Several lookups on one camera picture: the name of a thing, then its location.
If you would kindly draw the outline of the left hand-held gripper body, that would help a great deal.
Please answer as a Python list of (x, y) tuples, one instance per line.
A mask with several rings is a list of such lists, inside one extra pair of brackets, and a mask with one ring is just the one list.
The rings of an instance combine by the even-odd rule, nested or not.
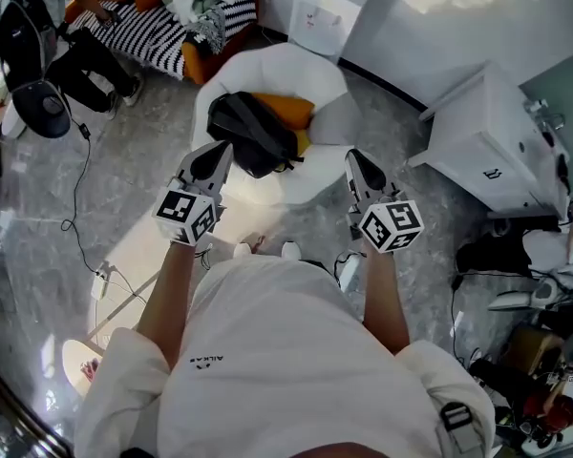
[(232, 161), (233, 146), (225, 140), (207, 143), (183, 158), (152, 209), (165, 238), (195, 246), (214, 229), (223, 212), (221, 189)]

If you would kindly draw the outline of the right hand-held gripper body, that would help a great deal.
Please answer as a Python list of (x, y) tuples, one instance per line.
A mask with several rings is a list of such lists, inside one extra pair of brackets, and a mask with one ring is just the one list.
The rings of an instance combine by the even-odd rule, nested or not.
[(347, 152), (345, 171), (353, 196), (347, 213), (351, 238), (365, 239), (380, 254), (410, 246), (424, 231), (416, 203), (388, 180), (373, 156), (359, 149)]

